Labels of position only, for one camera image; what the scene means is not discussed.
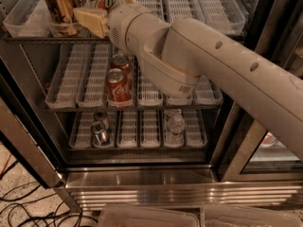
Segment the refrigerator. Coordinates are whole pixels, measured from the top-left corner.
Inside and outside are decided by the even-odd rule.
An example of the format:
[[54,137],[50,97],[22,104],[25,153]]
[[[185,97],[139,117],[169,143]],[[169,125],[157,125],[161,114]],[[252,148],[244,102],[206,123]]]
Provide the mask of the refrigerator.
[[[137,1],[168,23],[209,24],[303,76],[302,0]],[[118,108],[104,80],[121,51],[108,39],[58,33],[44,0],[0,0],[0,14],[0,140],[72,211],[301,204],[303,159],[208,78],[188,98],[166,96],[128,55],[132,99]],[[99,112],[110,122],[106,147],[91,131]],[[186,125],[177,144],[168,138],[172,114]]]

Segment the stainless steel base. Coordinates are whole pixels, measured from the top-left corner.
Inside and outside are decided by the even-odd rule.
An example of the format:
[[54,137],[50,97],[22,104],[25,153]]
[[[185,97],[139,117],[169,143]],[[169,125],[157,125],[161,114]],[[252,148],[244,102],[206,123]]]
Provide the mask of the stainless steel base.
[[294,206],[303,181],[220,183],[211,169],[156,168],[71,173],[65,189],[82,211],[106,203],[160,208],[197,208],[205,203]]

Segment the concrete floor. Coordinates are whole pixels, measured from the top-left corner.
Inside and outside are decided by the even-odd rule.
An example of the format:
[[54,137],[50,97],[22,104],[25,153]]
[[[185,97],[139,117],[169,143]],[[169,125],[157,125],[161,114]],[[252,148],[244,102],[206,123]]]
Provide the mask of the concrete floor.
[[[5,164],[8,157],[9,157],[9,152],[0,142],[0,170],[2,169],[2,167]],[[11,156],[7,167],[12,165],[15,161],[16,161],[16,159],[13,156]],[[35,181],[35,179],[21,166],[21,164],[18,163],[12,170],[10,170],[3,177],[3,179],[0,180],[0,196],[2,199],[6,199],[6,200],[20,198],[37,186],[38,186],[38,183]],[[18,187],[18,188],[6,195],[6,193],[8,193],[11,189],[13,189],[15,187]],[[16,206],[16,204],[15,204],[16,202],[25,203],[28,201],[36,201],[40,198],[47,197],[47,196],[51,196],[51,197],[48,197],[41,201],[33,202],[32,204],[24,204],[26,210],[33,217],[44,217],[44,216],[48,215],[49,213],[55,212],[57,207],[62,203],[62,200],[55,194],[55,192],[52,189],[44,189],[40,186],[37,189],[37,191],[35,191],[31,195],[29,195],[28,197],[24,198],[23,200],[15,201],[15,202],[0,201],[0,214],[1,214],[0,215],[0,227],[8,227],[8,226],[17,227],[17,226],[20,226],[20,224],[24,220],[28,219],[28,215],[27,215],[25,209],[23,209],[20,206],[13,209],[13,207]],[[3,211],[3,209],[5,209],[7,206],[9,206],[12,203],[14,203],[14,205],[12,205],[11,207],[9,207],[5,211]],[[302,209],[299,209],[298,207],[296,207],[296,208],[278,208],[275,210],[295,214],[302,220],[302,227],[303,227],[303,203],[302,203]],[[68,211],[68,208],[66,207],[65,204],[62,204],[59,211],[57,212],[57,215],[62,214],[66,211]],[[98,213],[83,213],[83,214],[86,216],[98,219]],[[56,221],[56,225],[54,223],[52,223],[53,219],[49,219],[49,220],[47,220],[47,223],[40,220],[39,222],[37,222],[37,224],[35,224],[34,222],[29,222],[22,226],[24,226],[24,227],[29,227],[29,226],[72,227],[72,226],[75,226],[75,224],[77,223],[78,216],[79,215],[75,215],[74,217],[65,220],[63,223],[60,223],[62,218],[58,219]],[[91,219],[82,218],[80,226],[95,227],[98,225]]]

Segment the floor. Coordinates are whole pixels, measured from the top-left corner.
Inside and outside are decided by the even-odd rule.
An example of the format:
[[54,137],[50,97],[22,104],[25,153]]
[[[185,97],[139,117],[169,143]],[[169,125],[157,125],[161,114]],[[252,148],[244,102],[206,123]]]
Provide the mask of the floor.
[[[10,155],[0,142],[0,170],[8,161],[6,169],[10,169],[2,179],[0,179],[0,227],[95,227],[98,226],[99,213],[71,214],[67,206],[51,189],[44,189],[34,180],[34,178]],[[296,208],[279,208],[277,211],[295,214],[302,221],[303,210]],[[36,219],[25,222],[29,217],[47,217],[45,220]]]

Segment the display cooler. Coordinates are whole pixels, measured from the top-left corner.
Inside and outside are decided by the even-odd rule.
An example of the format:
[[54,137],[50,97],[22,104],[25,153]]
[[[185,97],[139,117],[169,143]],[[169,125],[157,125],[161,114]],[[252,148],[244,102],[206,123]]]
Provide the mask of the display cooler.
[[[200,20],[303,76],[302,0],[137,1],[168,23]],[[121,51],[108,39],[83,27],[58,33],[45,0],[0,0],[0,12],[0,140],[71,210],[302,203],[302,149],[284,146],[210,79],[188,98],[166,96],[128,55],[132,99],[119,108],[104,81]],[[106,147],[91,131],[96,112],[108,115]],[[171,114],[185,121],[178,142]]]

